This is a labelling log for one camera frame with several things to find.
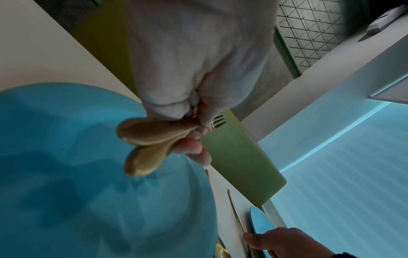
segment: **table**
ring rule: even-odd
[[[0,91],[40,82],[73,82],[115,91],[140,102],[33,0],[0,1],[0,32]],[[220,237],[233,258],[244,258],[246,248],[227,189],[232,191],[244,227],[252,204],[214,168],[209,166],[208,171]]]

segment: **metal grid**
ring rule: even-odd
[[[72,33],[99,5],[100,0],[35,0],[66,31]]]
[[[362,12],[356,0],[280,0],[277,23],[304,72],[347,38]]]

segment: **hand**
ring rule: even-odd
[[[278,227],[265,234],[244,234],[254,249],[268,250],[274,258],[332,258],[334,253],[297,228]]]
[[[181,119],[197,107],[206,128],[251,92],[267,61],[277,0],[127,0],[133,76],[149,117]],[[197,134],[178,153],[211,157]]]

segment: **blue plate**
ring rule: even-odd
[[[254,228],[255,233],[263,234],[268,230],[272,230],[276,228],[276,226],[272,223],[270,218],[268,218],[268,216],[266,216],[266,214],[259,208],[252,206],[250,209],[250,213],[251,213],[252,226]],[[272,258],[269,255],[267,250],[263,251],[263,255],[266,258]]]
[[[212,257],[217,218],[202,166],[170,155],[145,178],[116,126],[141,104],[43,83],[0,93],[1,257]]]

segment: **dark sleeve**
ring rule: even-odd
[[[346,252],[344,253],[339,253],[337,255],[334,255],[333,258],[357,258],[354,255],[348,254]]]

